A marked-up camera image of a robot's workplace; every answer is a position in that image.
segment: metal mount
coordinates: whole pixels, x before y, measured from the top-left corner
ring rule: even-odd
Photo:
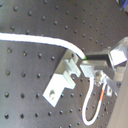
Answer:
[[[56,106],[64,88],[75,88],[76,84],[72,80],[71,74],[80,77],[81,71],[76,65],[78,60],[75,53],[67,50],[48,83],[43,96],[53,107]]]

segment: perforated panel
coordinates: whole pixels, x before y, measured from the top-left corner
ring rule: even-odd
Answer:
[[[56,37],[85,53],[112,46],[127,36],[127,15],[115,0],[1,0],[0,32]],[[43,97],[64,48],[0,41],[0,128],[86,128],[81,109],[88,79],[72,76],[74,90],[65,89],[53,108]],[[101,88],[95,87],[87,108],[91,119]],[[96,122],[107,127],[116,96],[104,95]]]

